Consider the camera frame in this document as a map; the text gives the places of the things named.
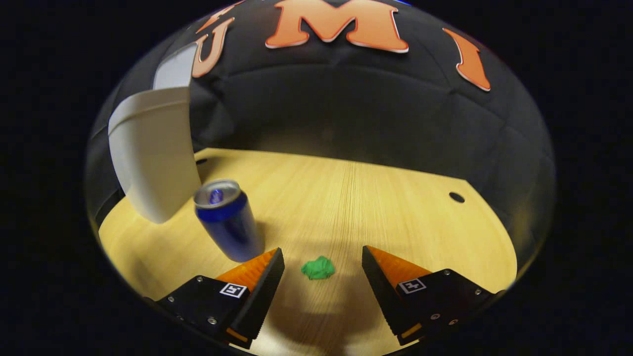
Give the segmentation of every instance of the wooden surface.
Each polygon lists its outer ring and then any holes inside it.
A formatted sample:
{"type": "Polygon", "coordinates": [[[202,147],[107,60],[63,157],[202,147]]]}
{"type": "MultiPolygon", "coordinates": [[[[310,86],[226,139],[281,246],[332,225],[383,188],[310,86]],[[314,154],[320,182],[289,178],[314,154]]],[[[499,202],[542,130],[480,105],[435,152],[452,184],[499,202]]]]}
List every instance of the wooden surface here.
{"type": "MultiPolygon", "coordinates": [[[[495,293],[515,279],[510,238],[461,179],[367,163],[259,151],[205,149],[201,178],[236,180],[249,196],[266,251],[281,247],[285,272],[260,335],[258,355],[383,355],[402,348],[361,267],[372,245],[433,272],[451,268],[495,293]],[[449,192],[465,198],[457,203],[449,192]],[[336,273],[310,281],[301,266],[320,255],[336,273]]],[[[154,300],[197,274],[238,265],[216,247],[190,199],[156,225],[123,199],[99,235],[121,275],[154,300]]]]}

